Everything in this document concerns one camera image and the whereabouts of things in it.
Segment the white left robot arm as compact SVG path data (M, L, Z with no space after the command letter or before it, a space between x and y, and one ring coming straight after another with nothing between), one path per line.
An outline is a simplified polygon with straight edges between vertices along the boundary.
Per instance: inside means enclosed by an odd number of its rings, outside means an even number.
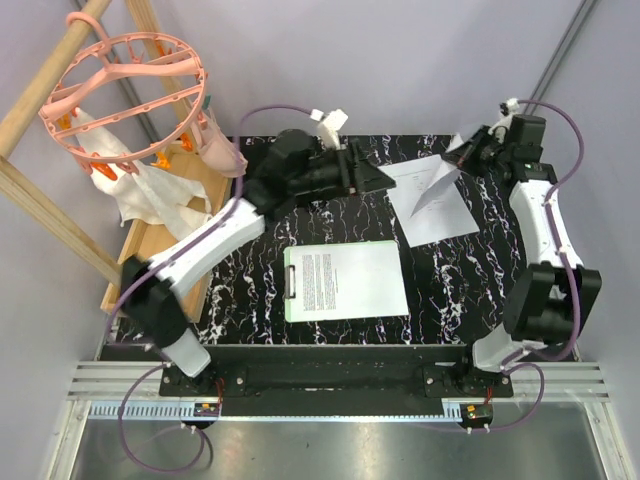
M266 232L268 226L316 201L363 196L396 182L368 159L357 142L320 148L310 134L281 132L237 194L205 225L156 260L129 257L121 275L119 310L177 367L196 396L215 386L211 356L190 326L181 300L218 263Z

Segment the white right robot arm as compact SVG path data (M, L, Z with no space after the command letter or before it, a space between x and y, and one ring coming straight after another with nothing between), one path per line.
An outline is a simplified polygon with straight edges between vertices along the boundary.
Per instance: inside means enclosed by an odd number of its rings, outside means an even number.
M602 287L598 271L585 267L564 225L554 168L542 162L546 121L509 114L493 126L456 135L443 158L474 177L493 175L515 214L527 266L507 294L501 323L472 343L470 361L454 371L454 384L476 396L489 372L505 372L535 353L558 361L573 350Z

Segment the white paper stack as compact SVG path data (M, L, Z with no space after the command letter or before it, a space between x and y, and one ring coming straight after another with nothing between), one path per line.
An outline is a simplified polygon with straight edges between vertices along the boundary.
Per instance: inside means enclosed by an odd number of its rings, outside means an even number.
M381 168L396 181L396 187L388 191L388 196L411 247L479 231L469 207L456 187L456 181L440 197L411 216L439 163L440 156L432 155Z

